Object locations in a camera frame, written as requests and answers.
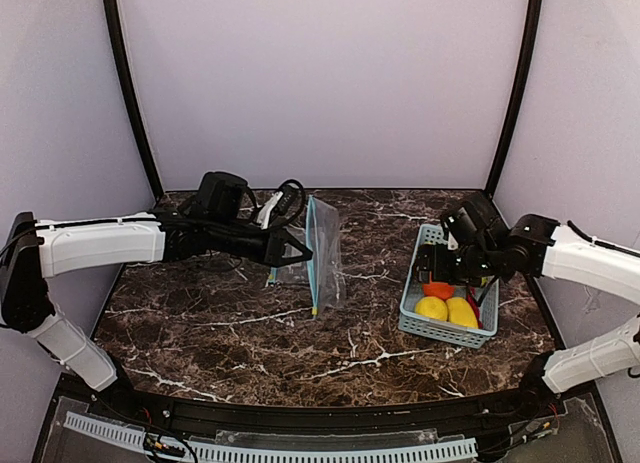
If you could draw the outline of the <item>round yellow lemon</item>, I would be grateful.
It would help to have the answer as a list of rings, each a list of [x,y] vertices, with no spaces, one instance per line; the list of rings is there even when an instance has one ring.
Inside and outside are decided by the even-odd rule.
[[[414,312],[420,316],[439,321],[447,321],[449,315],[446,302],[435,296],[421,298],[416,303]]]

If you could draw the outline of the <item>clear zip bag blue zipper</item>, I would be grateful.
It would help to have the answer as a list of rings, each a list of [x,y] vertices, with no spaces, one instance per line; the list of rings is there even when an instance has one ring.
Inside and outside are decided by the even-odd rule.
[[[310,196],[306,213],[305,244],[312,251],[307,275],[312,297],[312,317],[327,307],[339,308],[346,300],[340,241],[339,212]]]

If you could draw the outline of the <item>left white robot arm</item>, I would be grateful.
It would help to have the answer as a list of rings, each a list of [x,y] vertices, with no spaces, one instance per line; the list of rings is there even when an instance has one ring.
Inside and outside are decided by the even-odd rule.
[[[306,206],[306,191],[284,181],[264,203],[240,217],[254,200],[248,182],[208,172],[196,194],[178,208],[93,220],[38,220],[18,214],[1,249],[1,326],[24,334],[56,357],[94,391],[120,378],[114,360],[71,322],[49,296],[47,281],[94,267],[172,263],[210,252],[268,267],[312,259],[313,252],[288,230]]]

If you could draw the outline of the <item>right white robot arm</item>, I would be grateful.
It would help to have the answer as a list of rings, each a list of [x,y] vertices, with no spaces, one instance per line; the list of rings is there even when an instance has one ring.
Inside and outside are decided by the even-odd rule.
[[[536,214],[508,226],[493,202],[473,193],[440,216],[445,241],[417,250],[421,283],[476,285],[520,273],[566,280],[639,301],[639,253]],[[552,396],[639,364],[639,319],[580,345],[536,356],[520,383],[523,392]]]

